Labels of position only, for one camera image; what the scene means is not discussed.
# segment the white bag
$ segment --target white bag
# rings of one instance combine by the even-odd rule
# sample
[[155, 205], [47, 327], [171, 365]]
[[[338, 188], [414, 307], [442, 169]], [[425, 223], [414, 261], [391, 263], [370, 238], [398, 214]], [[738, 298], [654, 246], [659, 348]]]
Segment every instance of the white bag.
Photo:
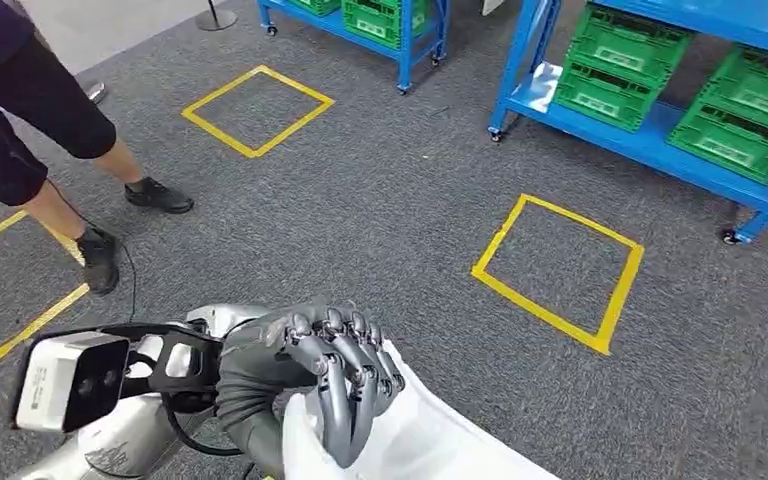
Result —
[[322, 447], [316, 392], [290, 398], [283, 425], [287, 480], [558, 480], [434, 396], [392, 343], [384, 349], [407, 387], [375, 419], [366, 447], [348, 469]]

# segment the yellow tape square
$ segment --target yellow tape square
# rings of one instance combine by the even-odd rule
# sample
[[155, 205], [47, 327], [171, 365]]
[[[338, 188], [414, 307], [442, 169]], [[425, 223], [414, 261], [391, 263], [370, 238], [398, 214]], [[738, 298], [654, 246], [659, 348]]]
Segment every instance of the yellow tape square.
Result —
[[[517, 217], [519, 217], [519, 214], [522, 213], [522, 209], [525, 207], [525, 204], [529, 202], [574, 220], [584, 226], [590, 227], [593, 230], [596, 230], [597, 232], [602, 233], [629, 247], [629, 253], [628, 257], [626, 258], [625, 267], [623, 267], [620, 278], [617, 281], [617, 286], [614, 287], [614, 291], [611, 293], [611, 299], [608, 302], [608, 307], [605, 310], [605, 314], [602, 316], [602, 322], [600, 323], [599, 330], [595, 335], [575, 326], [569, 321], [564, 320], [560, 316], [550, 312], [548, 309], [534, 303], [519, 292], [502, 283], [496, 277], [487, 273], [487, 265], [490, 263], [493, 255], [495, 255], [496, 249], [499, 248], [499, 245], [502, 243], [505, 235], [508, 234], [508, 231], [513, 226]], [[514, 208], [511, 209], [511, 213], [508, 215], [507, 220], [505, 220], [505, 223], [502, 224], [502, 227], [490, 240], [490, 245], [487, 246], [484, 254], [481, 255], [478, 263], [472, 267], [472, 276], [495, 290], [503, 297], [514, 302], [521, 308], [537, 316], [541, 320], [549, 323], [558, 330], [566, 333], [567, 335], [596, 350], [599, 353], [610, 355], [611, 352], [609, 347], [611, 344], [611, 337], [614, 335], [614, 328], [616, 327], [617, 321], [620, 318], [620, 313], [622, 313], [625, 300], [628, 298], [628, 293], [631, 290], [631, 284], [634, 282], [634, 277], [637, 275], [638, 268], [640, 268], [640, 262], [643, 259], [643, 250], [644, 249], [642, 245], [634, 242], [633, 240], [629, 240], [628, 238], [607, 227], [599, 225], [593, 220], [582, 217], [575, 212], [571, 212], [545, 200], [532, 197], [531, 195], [523, 194], [519, 196], [519, 199], [514, 205]]]
[[[296, 90], [304, 93], [305, 95], [308, 95], [310, 97], [315, 98], [316, 100], [319, 100], [322, 102], [318, 107], [314, 108], [312, 111], [310, 111], [307, 115], [303, 116], [302, 118], [296, 120], [295, 123], [284, 129], [281, 133], [278, 135], [275, 135], [272, 140], [269, 140], [265, 144], [261, 145], [260, 147], [254, 148], [250, 147], [239, 140], [233, 138], [232, 136], [228, 135], [227, 133], [223, 132], [219, 128], [217, 128], [212, 123], [208, 122], [204, 118], [200, 117], [198, 114], [196, 114], [196, 110], [199, 108], [207, 105], [208, 103], [212, 102], [213, 100], [216, 100], [220, 96], [224, 95], [225, 93], [228, 93], [231, 91], [231, 89], [239, 86], [241, 83], [245, 82], [246, 80], [252, 78], [253, 76], [257, 75], [258, 73], [263, 73], [265, 75], [269, 75], [270, 77], [279, 80]], [[275, 145], [278, 145], [279, 143], [283, 142], [287, 139], [290, 135], [293, 134], [296, 130], [302, 128], [305, 124], [313, 120], [314, 118], [318, 117], [322, 112], [328, 109], [331, 105], [334, 104], [334, 100], [326, 97], [325, 95], [317, 92], [316, 90], [306, 87], [302, 85], [301, 83], [285, 77], [284, 75], [281, 75], [280, 73], [272, 70], [271, 68], [267, 67], [266, 65], [260, 65], [258, 67], [255, 67], [248, 72], [244, 73], [243, 75], [240, 75], [236, 79], [232, 80], [228, 84], [220, 87], [218, 90], [208, 94], [206, 97], [202, 98], [201, 100], [197, 101], [196, 103], [190, 105], [189, 107], [185, 108], [183, 112], [181, 112], [181, 115], [184, 116], [187, 120], [195, 123], [199, 127], [203, 128], [205, 131], [213, 135], [214, 137], [221, 140], [223, 143], [228, 145], [229, 147], [233, 148], [234, 150], [242, 153], [243, 155], [249, 157], [249, 158], [255, 158], [263, 155], [264, 153], [268, 152], [269, 150], [272, 150]]]
[[[12, 225], [14, 225], [19, 220], [22, 220], [27, 216], [27, 212], [24, 210], [20, 210], [10, 217], [2, 220], [0, 222], [0, 233], [10, 228]], [[81, 253], [78, 251], [77, 245], [75, 245], [75, 242], [67, 238], [60, 233], [55, 232], [52, 230], [48, 225], [43, 224], [43, 227], [57, 240], [60, 245], [63, 246], [63, 248], [66, 249], [66, 251], [69, 253], [69, 255], [72, 256], [72, 258], [75, 259], [78, 263], [81, 265], [84, 264], [84, 257], [81, 256]], [[79, 285], [77, 288], [72, 290], [68, 295], [61, 298], [57, 302], [55, 302], [51, 307], [49, 307], [46, 311], [44, 311], [40, 316], [33, 319], [24, 329], [22, 329], [21, 332], [19, 332], [17, 335], [15, 335], [13, 338], [9, 339], [5, 343], [0, 345], [0, 360], [4, 358], [5, 355], [10, 353], [11, 350], [13, 350], [17, 345], [22, 343], [23, 341], [27, 340], [31, 337], [34, 333], [36, 333], [40, 328], [44, 327], [48, 322], [54, 320], [54, 317], [59, 315], [63, 310], [66, 310], [70, 305], [78, 301], [81, 297], [86, 295], [86, 293], [89, 291], [89, 286], [87, 286], [86, 283], [83, 283]]]

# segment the camera lens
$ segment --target camera lens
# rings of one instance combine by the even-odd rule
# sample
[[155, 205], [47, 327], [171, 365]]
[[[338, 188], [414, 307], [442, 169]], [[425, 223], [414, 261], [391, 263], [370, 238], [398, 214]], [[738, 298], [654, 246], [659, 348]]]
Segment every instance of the camera lens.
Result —
[[95, 382], [91, 378], [85, 378], [78, 384], [78, 395], [87, 397], [92, 393]]
[[115, 370], [108, 370], [107, 373], [104, 374], [104, 386], [112, 387], [116, 385], [116, 381], [118, 379], [119, 379], [119, 375], [116, 373]]

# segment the ankle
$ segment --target ankle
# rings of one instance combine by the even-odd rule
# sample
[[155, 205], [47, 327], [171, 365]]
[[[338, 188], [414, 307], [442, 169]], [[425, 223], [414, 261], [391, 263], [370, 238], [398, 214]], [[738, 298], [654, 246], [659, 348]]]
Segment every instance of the ankle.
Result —
[[143, 177], [137, 180], [136, 182], [127, 182], [125, 183], [125, 188], [136, 193], [142, 192], [143, 190], [145, 190], [145, 182], [147, 178], [148, 177]]
[[102, 238], [98, 230], [88, 226], [84, 229], [84, 234], [78, 237], [75, 241], [78, 243], [83, 243], [83, 242], [98, 242], [101, 240]]

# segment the caster wheel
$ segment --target caster wheel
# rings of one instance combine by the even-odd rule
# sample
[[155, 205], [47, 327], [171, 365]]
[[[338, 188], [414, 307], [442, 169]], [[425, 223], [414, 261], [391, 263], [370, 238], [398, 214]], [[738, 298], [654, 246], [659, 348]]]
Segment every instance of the caster wheel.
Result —
[[721, 238], [726, 245], [737, 245], [740, 243], [740, 239], [737, 238], [737, 233], [734, 230], [724, 230]]

